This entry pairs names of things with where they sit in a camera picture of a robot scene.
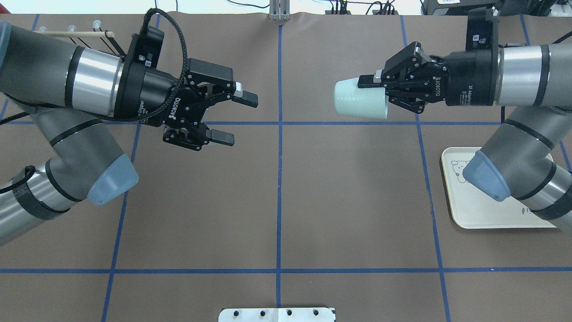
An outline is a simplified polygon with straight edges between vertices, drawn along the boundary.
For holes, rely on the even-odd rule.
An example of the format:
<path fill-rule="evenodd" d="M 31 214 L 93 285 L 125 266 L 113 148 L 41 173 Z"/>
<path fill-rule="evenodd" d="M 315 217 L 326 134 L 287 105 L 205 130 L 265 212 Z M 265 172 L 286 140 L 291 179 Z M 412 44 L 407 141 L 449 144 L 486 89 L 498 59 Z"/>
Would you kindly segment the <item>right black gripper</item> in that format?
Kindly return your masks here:
<path fill-rule="evenodd" d="M 421 114 L 425 105 L 491 106 L 498 79 L 499 49 L 428 55 L 412 42 L 382 70 L 359 76 L 358 88 L 385 88 L 390 103 Z"/>

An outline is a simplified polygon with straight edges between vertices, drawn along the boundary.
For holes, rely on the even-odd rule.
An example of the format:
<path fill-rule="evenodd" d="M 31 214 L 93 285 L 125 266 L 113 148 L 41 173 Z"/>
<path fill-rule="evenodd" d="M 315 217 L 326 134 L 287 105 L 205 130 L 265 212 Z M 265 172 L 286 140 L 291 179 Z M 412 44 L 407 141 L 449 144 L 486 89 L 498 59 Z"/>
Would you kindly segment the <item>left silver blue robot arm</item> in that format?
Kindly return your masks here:
<path fill-rule="evenodd" d="M 205 112 L 231 100 L 257 107 L 229 67 L 184 56 L 179 77 L 157 70 L 164 33 L 145 22 L 127 53 L 104 53 L 1 23 L 1 92 L 30 116 L 55 157 L 20 170 L 1 188 L 1 244 L 82 200 L 102 205 L 137 184 L 130 157 L 104 124 L 164 126 L 163 141 L 200 151 L 234 145 Z"/>

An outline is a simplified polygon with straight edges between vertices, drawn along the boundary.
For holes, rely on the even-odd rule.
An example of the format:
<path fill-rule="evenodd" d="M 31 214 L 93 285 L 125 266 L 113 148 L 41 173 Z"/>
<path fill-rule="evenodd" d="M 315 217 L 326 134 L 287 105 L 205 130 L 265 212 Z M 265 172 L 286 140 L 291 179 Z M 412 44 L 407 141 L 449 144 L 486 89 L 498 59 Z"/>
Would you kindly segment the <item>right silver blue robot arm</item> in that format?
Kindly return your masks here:
<path fill-rule="evenodd" d="M 420 114 L 427 103 L 512 106 L 464 168 L 464 177 L 497 201 L 511 196 L 571 233 L 571 172 L 547 158 L 571 131 L 570 43 L 492 47 L 427 55 L 413 42 L 357 89 L 381 89 L 383 104 Z"/>

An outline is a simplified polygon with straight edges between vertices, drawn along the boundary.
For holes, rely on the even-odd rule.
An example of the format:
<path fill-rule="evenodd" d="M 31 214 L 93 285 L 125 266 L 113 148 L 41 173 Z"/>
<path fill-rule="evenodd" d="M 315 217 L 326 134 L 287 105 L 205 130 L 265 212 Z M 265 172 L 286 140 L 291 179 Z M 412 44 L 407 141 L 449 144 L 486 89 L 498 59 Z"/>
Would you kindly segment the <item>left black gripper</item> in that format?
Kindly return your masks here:
<path fill-rule="evenodd" d="M 210 129 L 202 122 L 207 109 L 227 100 L 257 108 L 259 97 L 233 79 L 233 70 L 219 64 L 188 59 L 187 83 L 126 59 L 120 77 L 114 116 L 143 125 L 164 126 L 163 141 L 193 151 L 209 143 L 234 146 L 235 135 Z"/>

